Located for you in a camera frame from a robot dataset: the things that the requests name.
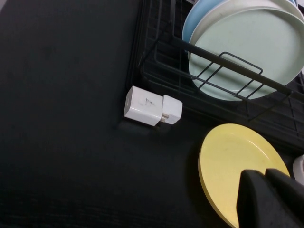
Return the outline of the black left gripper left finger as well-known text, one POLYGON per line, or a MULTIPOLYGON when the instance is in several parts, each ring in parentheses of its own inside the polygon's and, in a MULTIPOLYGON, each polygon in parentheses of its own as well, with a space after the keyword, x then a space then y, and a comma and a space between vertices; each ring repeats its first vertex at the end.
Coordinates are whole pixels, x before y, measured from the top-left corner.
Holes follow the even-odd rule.
POLYGON ((237 195, 237 218, 241 228, 302 228, 304 214, 294 214, 283 202, 265 174, 244 170, 237 195))

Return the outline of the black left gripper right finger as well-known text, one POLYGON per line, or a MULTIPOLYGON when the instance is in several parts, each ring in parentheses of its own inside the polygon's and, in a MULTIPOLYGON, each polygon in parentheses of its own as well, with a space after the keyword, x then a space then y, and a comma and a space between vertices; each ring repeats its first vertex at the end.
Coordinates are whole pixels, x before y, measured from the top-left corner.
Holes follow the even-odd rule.
POLYGON ((265 176, 294 214, 304 213, 304 187, 277 169, 266 169, 265 176))

